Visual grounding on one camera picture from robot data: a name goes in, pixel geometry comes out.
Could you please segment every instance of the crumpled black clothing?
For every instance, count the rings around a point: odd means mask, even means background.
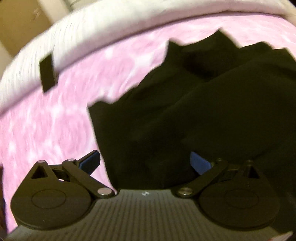
[[[169,41],[164,62],[137,87],[89,107],[112,185],[192,181],[192,151],[208,161],[252,159],[271,179],[294,168],[295,80],[293,57],[264,42],[239,48],[221,31],[186,46]],[[287,190],[294,192],[291,178]]]

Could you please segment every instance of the pink surface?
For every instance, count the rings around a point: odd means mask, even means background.
[[[98,149],[87,106],[109,102],[137,85],[163,61],[169,38],[191,43],[223,28],[241,46],[266,41],[296,56],[296,27],[261,14],[219,14],[151,30],[98,50],[65,69],[47,94],[38,88],[0,118],[0,160],[9,231],[16,227],[10,200],[37,160],[60,164]],[[92,174],[110,186],[104,163]]]

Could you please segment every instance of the black tag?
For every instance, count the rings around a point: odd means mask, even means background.
[[[39,63],[43,93],[57,84],[57,76],[53,69],[52,53]]]

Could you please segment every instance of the gray ribbed surface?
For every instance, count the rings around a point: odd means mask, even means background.
[[[170,190],[121,190],[111,199],[99,200],[76,224],[54,231],[18,227],[7,241],[267,241],[278,235],[271,227],[239,232],[206,219],[189,199]]]

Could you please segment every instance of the white padded edge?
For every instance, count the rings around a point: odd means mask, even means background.
[[[57,72],[95,49],[171,21],[224,11],[287,15],[288,0],[100,0],[29,42],[0,81],[0,114],[41,85],[39,62],[53,52]]]

